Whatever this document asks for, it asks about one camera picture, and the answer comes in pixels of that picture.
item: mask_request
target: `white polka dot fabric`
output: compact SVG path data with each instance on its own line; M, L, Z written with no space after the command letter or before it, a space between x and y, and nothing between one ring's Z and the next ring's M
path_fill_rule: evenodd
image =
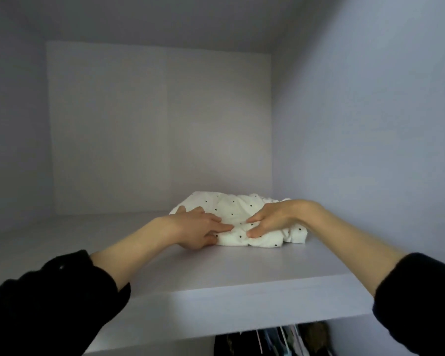
M257 194L237 196L222 194L220 192L198 191L178 204L177 207L172 209L170 214L176 213L178 207L181 205L186 207L187 211L201 206L205 212L211 212L221 217L223 223L234 225L232 231L218 234L218 245L280 247L284 242L304 244L307 238L307 230L301 225L269 232L257 239L251 239L246 236L248 230L259 224L257 222L246 223L246 220L259 211L264 204L272 202L279 201Z

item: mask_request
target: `shelf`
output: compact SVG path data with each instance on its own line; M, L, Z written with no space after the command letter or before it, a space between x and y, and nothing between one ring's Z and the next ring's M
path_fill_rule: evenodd
M0 283L47 260L111 245L165 213L57 216L0 235ZM88 352L371 312L372 297L314 237L263 249L173 246L131 282L129 304Z

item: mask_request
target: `rolled-up black sleeve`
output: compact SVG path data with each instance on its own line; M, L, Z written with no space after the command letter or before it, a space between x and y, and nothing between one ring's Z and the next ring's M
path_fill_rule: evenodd
M82 355L130 294L86 251L56 257L0 286L0 355Z
M445 355L445 264L405 256L379 285L373 312L409 351Z

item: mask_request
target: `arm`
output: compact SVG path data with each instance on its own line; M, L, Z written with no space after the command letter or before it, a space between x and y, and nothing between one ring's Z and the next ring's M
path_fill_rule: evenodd
M261 221L258 227L248 232L249 237L260 237L295 223L304 225L343 261L372 295L406 255L311 201L267 203L247 221Z
M232 225L202 208L157 218L107 249L56 257L0 286L0 354L82 355L127 304L132 275L167 246L200 249Z
M311 201L266 204L249 222L259 237L295 223L306 226L374 296L374 316L391 336L420 355L445 355L445 264L406 254Z

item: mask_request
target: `person's left arm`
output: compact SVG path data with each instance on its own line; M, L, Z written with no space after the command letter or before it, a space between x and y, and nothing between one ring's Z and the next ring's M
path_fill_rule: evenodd
M132 275L173 244L214 245L232 225L202 208L156 218L105 250L56 257L0 286L0 355L82 355L127 304Z

